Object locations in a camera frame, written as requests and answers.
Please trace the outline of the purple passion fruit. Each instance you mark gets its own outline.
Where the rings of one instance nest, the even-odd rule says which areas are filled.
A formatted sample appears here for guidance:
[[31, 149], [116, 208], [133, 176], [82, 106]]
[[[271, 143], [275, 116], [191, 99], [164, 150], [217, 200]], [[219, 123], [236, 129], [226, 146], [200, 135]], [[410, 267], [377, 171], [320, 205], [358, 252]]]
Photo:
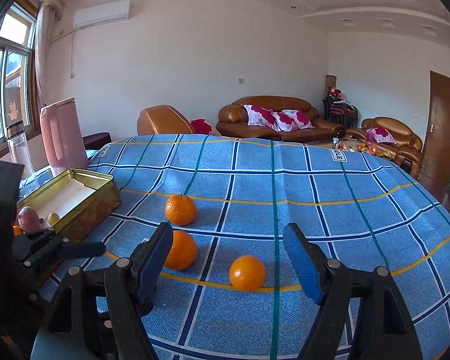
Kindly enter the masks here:
[[24, 233], [35, 233], [40, 230], [40, 217], [30, 206], [23, 206], [18, 212], [17, 223]]

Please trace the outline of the pink curtain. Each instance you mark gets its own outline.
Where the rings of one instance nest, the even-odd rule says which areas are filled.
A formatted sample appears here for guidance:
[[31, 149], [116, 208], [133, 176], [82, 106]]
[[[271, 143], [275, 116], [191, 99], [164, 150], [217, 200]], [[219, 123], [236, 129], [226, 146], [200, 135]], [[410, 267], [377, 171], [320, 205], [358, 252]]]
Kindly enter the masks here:
[[40, 0], [34, 36], [34, 73], [39, 109], [45, 106], [45, 76], [52, 30], [54, 23], [62, 18], [64, 6], [63, 0]]

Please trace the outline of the clear glass water bottle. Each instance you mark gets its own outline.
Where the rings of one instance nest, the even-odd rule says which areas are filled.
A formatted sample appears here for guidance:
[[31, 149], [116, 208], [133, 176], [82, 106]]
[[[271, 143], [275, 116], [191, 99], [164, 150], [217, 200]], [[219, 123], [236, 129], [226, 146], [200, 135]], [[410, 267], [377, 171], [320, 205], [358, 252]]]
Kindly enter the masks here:
[[22, 179], [26, 180], [34, 174], [34, 168], [32, 166], [23, 121], [19, 120], [17, 123], [9, 125], [6, 129], [6, 134], [12, 162], [24, 166]]

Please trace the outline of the pink floral cushion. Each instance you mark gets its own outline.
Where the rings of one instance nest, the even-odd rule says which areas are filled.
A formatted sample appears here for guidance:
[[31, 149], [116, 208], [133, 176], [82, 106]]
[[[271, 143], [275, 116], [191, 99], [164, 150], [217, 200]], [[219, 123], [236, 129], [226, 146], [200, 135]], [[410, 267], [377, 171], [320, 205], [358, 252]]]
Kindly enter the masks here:
[[387, 143], [395, 145], [397, 141], [392, 134], [384, 127], [372, 127], [366, 130], [367, 139], [375, 143]]
[[279, 131], [279, 127], [274, 117], [274, 111], [266, 109], [257, 105], [244, 105], [247, 113], [249, 126], [258, 126], [270, 128], [274, 131]]
[[274, 118], [280, 129], [278, 132], [282, 133], [314, 127], [308, 115], [302, 110], [274, 111]]

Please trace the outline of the coffee table with snacks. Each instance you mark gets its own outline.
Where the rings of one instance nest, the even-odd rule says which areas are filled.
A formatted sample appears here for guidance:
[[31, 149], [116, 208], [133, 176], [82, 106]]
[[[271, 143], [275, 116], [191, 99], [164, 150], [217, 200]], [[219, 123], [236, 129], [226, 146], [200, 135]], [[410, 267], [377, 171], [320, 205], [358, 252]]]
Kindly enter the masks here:
[[333, 138], [331, 141], [318, 141], [312, 142], [313, 146], [345, 150], [350, 152], [368, 153], [370, 155], [375, 155], [377, 157], [386, 158], [387, 160], [393, 160], [395, 154], [380, 148], [377, 144], [369, 141], [359, 141], [350, 138]]

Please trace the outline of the gold metal tin tray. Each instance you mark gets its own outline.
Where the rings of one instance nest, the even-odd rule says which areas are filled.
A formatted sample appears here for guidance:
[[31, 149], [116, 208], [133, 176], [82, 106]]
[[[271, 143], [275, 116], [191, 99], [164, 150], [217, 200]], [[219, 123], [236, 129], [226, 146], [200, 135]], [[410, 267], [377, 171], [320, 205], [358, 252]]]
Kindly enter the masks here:
[[49, 228], [47, 218], [52, 212], [60, 216], [52, 228], [72, 242], [84, 240], [99, 226], [122, 200], [112, 175], [85, 169], [68, 169], [45, 182], [36, 191], [17, 203], [17, 208], [33, 207]]

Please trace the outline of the blue plaid tablecloth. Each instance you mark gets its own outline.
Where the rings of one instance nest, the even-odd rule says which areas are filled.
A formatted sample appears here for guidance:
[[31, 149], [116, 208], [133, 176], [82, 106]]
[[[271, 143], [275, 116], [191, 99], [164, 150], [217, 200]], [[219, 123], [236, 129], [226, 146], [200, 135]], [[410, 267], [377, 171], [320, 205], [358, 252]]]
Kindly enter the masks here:
[[[370, 154], [299, 143], [203, 135], [131, 136], [89, 169], [114, 177], [121, 205], [91, 234], [107, 267], [149, 239], [167, 198], [196, 203], [186, 227], [198, 247], [184, 271], [164, 270], [145, 329], [161, 359], [294, 359], [317, 306], [304, 294], [282, 241], [287, 224], [345, 266], [389, 269], [425, 359], [450, 345], [450, 214], [400, 167]], [[260, 289], [229, 280], [243, 255], [266, 267]]]

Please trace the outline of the brown wooden door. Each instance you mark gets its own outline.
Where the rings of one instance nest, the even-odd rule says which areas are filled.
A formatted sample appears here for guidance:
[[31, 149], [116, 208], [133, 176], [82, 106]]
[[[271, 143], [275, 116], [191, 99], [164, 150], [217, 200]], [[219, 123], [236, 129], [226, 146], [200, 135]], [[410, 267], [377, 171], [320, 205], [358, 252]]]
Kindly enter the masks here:
[[424, 159], [418, 181], [439, 202], [450, 186], [450, 77], [430, 73], [430, 102]]

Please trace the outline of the large orange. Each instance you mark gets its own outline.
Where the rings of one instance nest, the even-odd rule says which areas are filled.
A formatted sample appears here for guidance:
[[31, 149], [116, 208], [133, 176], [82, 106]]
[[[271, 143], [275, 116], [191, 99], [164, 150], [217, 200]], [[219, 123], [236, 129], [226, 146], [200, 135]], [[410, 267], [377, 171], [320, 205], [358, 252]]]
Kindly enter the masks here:
[[23, 230], [19, 226], [14, 225], [13, 226], [13, 234], [15, 236], [22, 235], [23, 234]]

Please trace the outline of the dark round stool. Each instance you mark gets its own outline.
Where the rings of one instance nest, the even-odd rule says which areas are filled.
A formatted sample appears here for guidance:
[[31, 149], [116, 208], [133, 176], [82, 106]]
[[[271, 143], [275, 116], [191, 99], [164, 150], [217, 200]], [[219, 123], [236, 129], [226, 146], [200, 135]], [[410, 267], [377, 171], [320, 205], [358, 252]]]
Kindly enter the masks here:
[[108, 143], [111, 143], [109, 133], [95, 133], [82, 138], [86, 150], [99, 150]]

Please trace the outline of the window with frame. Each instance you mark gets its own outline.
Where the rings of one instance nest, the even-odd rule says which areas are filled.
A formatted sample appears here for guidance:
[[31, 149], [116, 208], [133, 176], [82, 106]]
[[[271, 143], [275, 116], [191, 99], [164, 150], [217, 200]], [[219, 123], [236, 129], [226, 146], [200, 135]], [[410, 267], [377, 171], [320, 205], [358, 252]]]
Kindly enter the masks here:
[[40, 135], [35, 82], [35, 30], [38, 8], [16, 0], [0, 18], [0, 158], [8, 152], [7, 129], [18, 121], [26, 137]]

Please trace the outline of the small yellow longan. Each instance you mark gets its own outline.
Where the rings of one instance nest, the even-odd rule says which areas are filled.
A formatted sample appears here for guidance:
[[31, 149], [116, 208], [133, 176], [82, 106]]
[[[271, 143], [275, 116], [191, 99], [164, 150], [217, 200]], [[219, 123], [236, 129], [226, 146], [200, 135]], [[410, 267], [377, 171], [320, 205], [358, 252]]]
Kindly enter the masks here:
[[56, 212], [52, 212], [48, 215], [47, 222], [50, 227], [54, 227], [60, 220], [60, 216]]

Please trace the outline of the small mandarin orange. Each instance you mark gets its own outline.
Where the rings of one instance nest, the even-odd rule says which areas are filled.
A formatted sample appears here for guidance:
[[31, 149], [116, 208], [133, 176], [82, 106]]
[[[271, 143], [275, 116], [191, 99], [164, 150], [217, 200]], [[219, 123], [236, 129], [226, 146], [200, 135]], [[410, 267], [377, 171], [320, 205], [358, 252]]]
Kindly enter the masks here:
[[189, 196], [175, 194], [169, 197], [164, 208], [166, 219], [175, 225], [191, 224], [197, 216], [197, 207]]
[[234, 289], [252, 292], [260, 289], [266, 279], [266, 267], [253, 255], [237, 258], [229, 269], [229, 281]]
[[198, 247], [194, 239], [185, 231], [174, 230], [173, 242], [164, 267], [173, 271], [182, 271], [194, 263]]

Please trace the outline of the brown leather sofa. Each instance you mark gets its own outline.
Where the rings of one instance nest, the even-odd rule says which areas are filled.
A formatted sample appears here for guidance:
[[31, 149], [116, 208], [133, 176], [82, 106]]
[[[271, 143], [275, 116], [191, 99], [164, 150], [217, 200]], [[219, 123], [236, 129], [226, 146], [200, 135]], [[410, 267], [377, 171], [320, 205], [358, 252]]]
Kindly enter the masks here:
[[345, 135], [343, 126], [322, 119], [306, 100], [283, 96], [249, 96], [218, 113], [217, 130], [227, 137], [307, 143]]

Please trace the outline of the stacked dark chairs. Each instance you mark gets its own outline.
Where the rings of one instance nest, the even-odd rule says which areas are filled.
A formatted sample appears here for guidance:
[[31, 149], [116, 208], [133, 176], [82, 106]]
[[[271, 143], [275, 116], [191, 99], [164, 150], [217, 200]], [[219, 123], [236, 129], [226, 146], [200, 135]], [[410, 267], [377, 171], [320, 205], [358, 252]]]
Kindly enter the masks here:
[[342, 125], [344, 128], [356, 128], [358, 126], [359, 112], [355, 106], [337, 101], [334, 96], [326, 96], [322, 102], [327, 121]]

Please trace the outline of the pink electric kettle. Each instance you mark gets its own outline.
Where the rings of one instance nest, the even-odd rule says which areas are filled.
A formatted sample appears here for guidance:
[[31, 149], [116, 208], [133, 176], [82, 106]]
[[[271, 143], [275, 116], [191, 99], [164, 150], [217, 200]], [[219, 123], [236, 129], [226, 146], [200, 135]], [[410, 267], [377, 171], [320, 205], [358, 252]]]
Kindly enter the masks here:
[[88, 166], [73, 97], [43, 107], [40, 128], [45, 154], [54, 176], [70, 168], [85, 169]]

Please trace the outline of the white wall air conditioner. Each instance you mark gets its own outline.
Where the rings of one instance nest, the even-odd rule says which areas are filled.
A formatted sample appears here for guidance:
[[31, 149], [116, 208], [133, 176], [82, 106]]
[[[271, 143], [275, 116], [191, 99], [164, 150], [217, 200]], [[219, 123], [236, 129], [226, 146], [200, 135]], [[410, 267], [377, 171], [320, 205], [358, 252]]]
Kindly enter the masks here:
[[128, 20], [130, 6], [131, 0], [121, 0], [77, 10], [74, 14], [73, 28], [85, 29], [100, 24]]

